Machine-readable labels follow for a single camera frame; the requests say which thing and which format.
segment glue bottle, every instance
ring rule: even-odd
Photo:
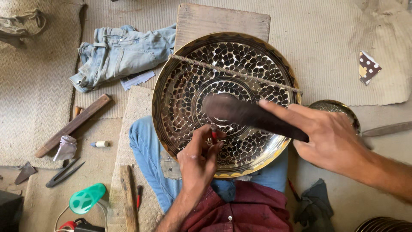
[[[97,141],[90,144],[92,147],[108,147],[109,142],[107,141]]]

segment blue jeans on lap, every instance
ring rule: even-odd
[[[164,150],[157,138],[151,116],[134,122],[129,130],[130,147],[140,170],[156,194],[163,212],[172,205],[182,188],[182,180],[165,178],[160,166],[160,152]],[[257,172],[251,173],[250,181],[285,192],[288,171],[288,148],[273,162]],[[211,183],[213,190],[226,202],[234,200],[235,187],[233,180],[216,180]]]

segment stacked brass plates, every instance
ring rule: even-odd
[[[412,223],[388,217],[371,218],[363,222],[355,232],[410,232]]]
[[[285,58],[268,43],[246,34],[210,34],[186,44],[175,54],[298,88]],[[249,174],[266,166],[285,149],[290,141],[287,137],[209,118],[201,106],[211,93],[254,104],[260,99],[283,106],[300,104],[298,93],[169,59],[154,88],[152,116],[159,140],[174,159],[195,129],[212,122],[227,133],[215,177]]]
[[[334,100],[320,100],[320,101],[312,103],[309,106],[309,108],[318,109],[322,111],[328,111],[328,112],[338,112],[338,113],[346,114],[353,128],[355,129],[356,134],[361,135],[361,125],[359,124],[358,118],[356,117],[355,113],[347,105],[343,104],[342,102],[338,102]]]

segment twine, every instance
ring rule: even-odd
[[[231,75],[234,75],[234,76],[240,76],[240,77],[243,77],[243,78],[246,78],[246,79],[259,81],[259,82],[262,82],[262,83],[265,83],[265,84],[268,84],[268,85],[274,85],[274,86],[279,87],[279,88],[284,88],[284,89],[292,91],[292,92],[298,92],[300,94],[303,94],[303,91],[300,90],[300,89],[297,89],[297,88],[293,88],[293,87],[290,87],[290,86],[287,86],[287,85],[279,84],[277,82],[265,80],[265,79],[262,79],[262,78],[257,78],[257,77],[254,77],[254,76],[246,75],[246,74],[236,72],[236,71],[233,71],[233,70],[224,69],[224,68],[221,68],[219,66],[207,64],[207,63],[204,63],[204,62],[199,62],[199,61],[194,60],[194,59],[189,59],[189,58],[182,57],[182,56],[175,55],[175,54],[170,54],[169,58],[178,59],[178,60],[187,62],[189,64],[195,64],[195,65],[199,65],[199,66],[202,66],[202,67],[205,67],[205,68],[215,69],[217,71],[225,72],[227,74],[231,74]]]

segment jeans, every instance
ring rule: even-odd
[[[182,188],[182,180],[165,178],[160,167],[160,152],[164,150],[157,138],[151,116],[138,119],[129,131],[130,147],[140,170],[156,194],[163,212],[172,205]],[[252,182],[285,192],[288,171],[288,149],[264,168],[251,173]],[[232,180],[213,179],[213,190],[226,202],[234,200],[236,189]]]
[[[130,25],[96,29],[94,43],[80,45],[83,66],[69,79],[78,91],[88,92],[105,81],[152,69],[173,53],[175,36],[176,24],[146,33]]]

